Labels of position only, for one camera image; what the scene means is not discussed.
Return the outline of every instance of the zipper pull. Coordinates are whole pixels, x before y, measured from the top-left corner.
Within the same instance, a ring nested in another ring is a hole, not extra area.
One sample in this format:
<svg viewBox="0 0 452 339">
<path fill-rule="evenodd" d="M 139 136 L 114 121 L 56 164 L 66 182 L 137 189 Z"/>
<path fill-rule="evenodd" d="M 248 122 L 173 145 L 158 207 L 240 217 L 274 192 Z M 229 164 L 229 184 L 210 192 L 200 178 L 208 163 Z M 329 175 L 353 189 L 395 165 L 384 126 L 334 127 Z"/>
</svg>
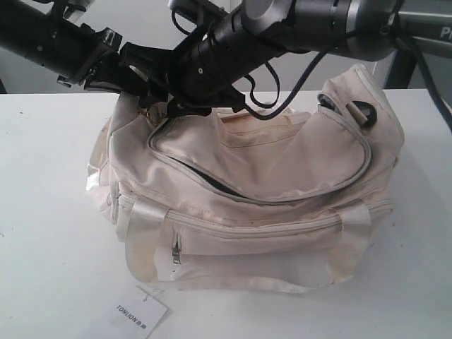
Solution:
<svg viewBox="0 0 452 339">
<path fill-rule="evenodd" d="M 172 248 L 172 258 L 173 258 L 173 262 L 176 265 L 181 264 L 181 249 L 179 248 L 179 242 L 176 242 L 176 244 Z"/>
</svg>

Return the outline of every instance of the tag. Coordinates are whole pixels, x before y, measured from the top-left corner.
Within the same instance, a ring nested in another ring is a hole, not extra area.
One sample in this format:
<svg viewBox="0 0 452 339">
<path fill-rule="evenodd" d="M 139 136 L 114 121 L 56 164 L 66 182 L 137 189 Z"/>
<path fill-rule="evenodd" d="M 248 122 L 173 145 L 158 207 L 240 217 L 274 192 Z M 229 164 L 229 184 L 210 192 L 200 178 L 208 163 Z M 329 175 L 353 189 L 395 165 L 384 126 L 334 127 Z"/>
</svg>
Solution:
<svg viewBox="0 0 452 339">
<path fill-rule="evenodd" d="M 167 308 L 137 287 L 121 299 L 79 336 L 80 339 L 146 339 Z"/>
</svg>

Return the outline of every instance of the bag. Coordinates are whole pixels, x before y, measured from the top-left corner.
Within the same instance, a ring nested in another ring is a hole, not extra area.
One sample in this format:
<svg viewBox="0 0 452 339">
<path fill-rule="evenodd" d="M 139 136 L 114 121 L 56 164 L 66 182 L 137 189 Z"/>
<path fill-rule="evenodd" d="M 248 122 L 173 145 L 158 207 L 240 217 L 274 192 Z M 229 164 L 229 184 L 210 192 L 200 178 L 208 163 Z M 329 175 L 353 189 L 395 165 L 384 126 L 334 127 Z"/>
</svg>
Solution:
<svg viewBox="0 0 452 339">
<path fill-rule="evenodd" d="M 144 111 L 122 94 L 87 190 L 117 226 L 133 276 L 156 288 L 291 293 L 349 280 L 393 210 L 404 136 L 362 65 L 327 81 L 319 102 L 313 115 L 286 109 L 270 121 L 226 109 L 166 120 L 165 104 Z"/>
</svg>

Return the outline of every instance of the white table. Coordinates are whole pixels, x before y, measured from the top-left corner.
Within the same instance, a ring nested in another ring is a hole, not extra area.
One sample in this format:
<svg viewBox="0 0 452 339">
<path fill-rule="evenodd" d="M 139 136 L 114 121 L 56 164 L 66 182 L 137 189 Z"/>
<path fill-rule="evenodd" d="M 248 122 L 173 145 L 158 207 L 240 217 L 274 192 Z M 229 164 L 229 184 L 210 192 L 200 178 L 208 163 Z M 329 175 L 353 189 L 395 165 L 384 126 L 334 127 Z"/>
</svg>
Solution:
<svg viewBox="0 0 452 339">
<path fill-rule="evenodd" d="M 406 132 L 396 210 L 356 277 L 307 295 L 166 292 L 151 338 L 451 338 L 452 137 L 424 90 L 389 91 Z M 75 338 L 133 280 L 85 195 L 115 95 L 0 96 L 0 338 Z M 312 111 L 316 93 L 293 107 Z"/>
</svg>

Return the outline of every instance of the white duffel bag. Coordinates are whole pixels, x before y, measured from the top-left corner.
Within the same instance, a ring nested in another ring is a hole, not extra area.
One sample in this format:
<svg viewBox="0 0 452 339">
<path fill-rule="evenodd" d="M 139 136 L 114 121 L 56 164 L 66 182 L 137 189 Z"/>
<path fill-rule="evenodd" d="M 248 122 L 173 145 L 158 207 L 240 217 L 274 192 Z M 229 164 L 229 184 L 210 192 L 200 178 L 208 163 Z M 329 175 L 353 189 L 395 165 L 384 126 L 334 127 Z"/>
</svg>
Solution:
<svg viewBox="0 0 452 339">
<path fill-rule="evenodd" d="M 327 81 L 319 102 L 270 121 L 225 109 L 166 120 L 165 105 L 143 111 L 121 95 L 87 190 L 133 276 L 165 289 L 291 293 L 349 280 L 393 210 L 403 131 L 362 65 Z"/>
</svg>

